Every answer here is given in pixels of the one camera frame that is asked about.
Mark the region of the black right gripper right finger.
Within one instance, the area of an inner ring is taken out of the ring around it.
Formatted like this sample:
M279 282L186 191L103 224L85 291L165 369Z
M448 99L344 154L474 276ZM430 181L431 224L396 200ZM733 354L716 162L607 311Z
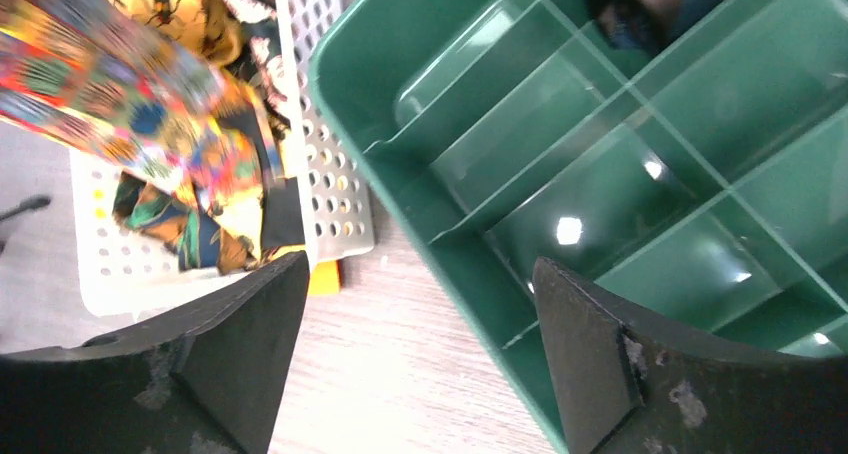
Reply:
M554 261L535 305L572 453L843 453L847 361L737 343Z

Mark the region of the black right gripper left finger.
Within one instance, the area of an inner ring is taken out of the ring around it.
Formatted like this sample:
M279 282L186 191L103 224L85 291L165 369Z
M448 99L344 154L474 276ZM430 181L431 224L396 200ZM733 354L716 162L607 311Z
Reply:
M5 453L264 453L300 330L303 253L74 348L1 358Z

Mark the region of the colourful shell pattern tie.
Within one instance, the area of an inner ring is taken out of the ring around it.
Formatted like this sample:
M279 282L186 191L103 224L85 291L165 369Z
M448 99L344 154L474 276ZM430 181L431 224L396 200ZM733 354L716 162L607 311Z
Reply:
M285 177L256 93L111 0L1 0L1 119L213 213Z

